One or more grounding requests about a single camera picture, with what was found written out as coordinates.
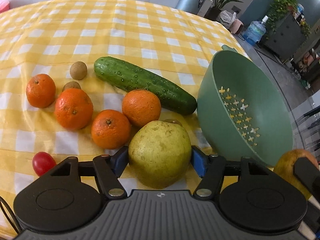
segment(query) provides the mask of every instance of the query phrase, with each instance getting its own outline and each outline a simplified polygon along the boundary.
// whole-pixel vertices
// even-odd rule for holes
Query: pink object
[[[308,57],[308,66],[310,66],[311,63],[312,63],[314,60],[315,60],[315,59],[310,55],[310,56]]]
[[[235,19],[235,21],[229,27],[229,31],[232,34],[239,34],[243,28],[243,23],[239,19]]]
[[[9,4],[9,1],[0,0],[0,13],[8,11],[10,9]]]

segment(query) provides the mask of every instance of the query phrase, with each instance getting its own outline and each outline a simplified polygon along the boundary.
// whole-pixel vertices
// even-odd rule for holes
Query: yellow pear
[[[305,196],[306,200],[308,200],[311,197],[311,193],[293,174],[293,165],[298,158],[301,157],[307,157],[308,160],[319,169],[316,158],[310,152],[303,149],[297,149],[283,154],[274,167],[273,172],[296,187]]]
[[[152,121],[142,127],[129,145],[129,165],[142,184],[165,188],[180,179],[191,159],[187,131],[175,123]]]

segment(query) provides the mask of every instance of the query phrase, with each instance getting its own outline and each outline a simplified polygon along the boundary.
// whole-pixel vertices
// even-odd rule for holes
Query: kiwi fruit
[[[87,75],[87,72],[88,72],[87,65],[82,61],[77,61],[73,63],[70,68],[70,76],[76,80],[81,80],[85,78],[85,76]]]
[[[66,90],[66,89],[69,89],[69,88],[78,88],[78,89],[81,89],[80,85],[78,82],[76,81],[71,81],[71,82],[68,82],[67,84],[64,85],[62,91]]]

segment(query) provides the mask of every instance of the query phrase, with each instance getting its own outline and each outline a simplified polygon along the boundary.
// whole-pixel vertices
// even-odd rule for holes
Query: colander handle
[[[233,52],[238,53],[238,51],[235,48],[230,48],[228,45],[222,45],[221,48],[222,50],[231,50]]]

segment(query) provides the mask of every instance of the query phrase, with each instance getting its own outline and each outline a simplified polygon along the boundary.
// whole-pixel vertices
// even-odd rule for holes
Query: cherry tomato
[[[38,152],[32,159],[33,170],[38,176],[45,174],[56,165],[52,156],[46,152]]]

